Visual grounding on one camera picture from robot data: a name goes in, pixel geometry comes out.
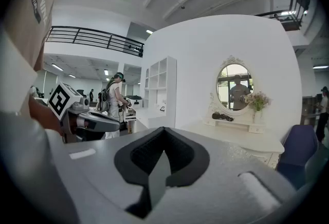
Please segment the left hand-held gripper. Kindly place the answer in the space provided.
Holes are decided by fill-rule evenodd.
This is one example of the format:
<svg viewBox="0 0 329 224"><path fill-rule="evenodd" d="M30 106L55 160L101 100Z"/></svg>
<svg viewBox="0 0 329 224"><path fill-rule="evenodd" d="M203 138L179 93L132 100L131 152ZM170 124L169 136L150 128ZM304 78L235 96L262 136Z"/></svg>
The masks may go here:
<svg viewBox="0 0 329 224"><path fill-rule="evenodd" d="M105 133L120 128L119 121L93 111L89 99L67 83L57 83L47 104L59 119L63 133L74 135L78 142L100 140Z"/></svg>

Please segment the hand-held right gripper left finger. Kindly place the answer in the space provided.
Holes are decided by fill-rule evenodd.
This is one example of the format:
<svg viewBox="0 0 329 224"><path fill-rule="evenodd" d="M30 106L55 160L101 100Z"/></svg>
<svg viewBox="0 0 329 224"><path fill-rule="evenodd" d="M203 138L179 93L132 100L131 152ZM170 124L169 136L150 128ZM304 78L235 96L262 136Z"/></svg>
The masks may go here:
<svg viewBox="0 0 329 224"><path fill-rule="evenodd" d="M164 151L162 134L164 127L159 127L118 150L114 164L122 178L129 184L142 187L137 202L126 208L126 211L145 218L151 212L149 176Z"/></svg>

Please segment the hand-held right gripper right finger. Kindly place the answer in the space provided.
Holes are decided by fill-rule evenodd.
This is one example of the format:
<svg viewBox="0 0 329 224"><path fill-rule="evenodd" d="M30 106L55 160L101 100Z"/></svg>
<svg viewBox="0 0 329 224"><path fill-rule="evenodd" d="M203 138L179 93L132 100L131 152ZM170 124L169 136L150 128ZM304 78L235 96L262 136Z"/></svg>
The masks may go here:
<svg viewBox="0 0 329 224"><path fill-rule="evenodd" d="M207 170L210 155L201 144L166 127L164 152L167 155L171 175L166 178L168 187L192 185Z"/></svg>

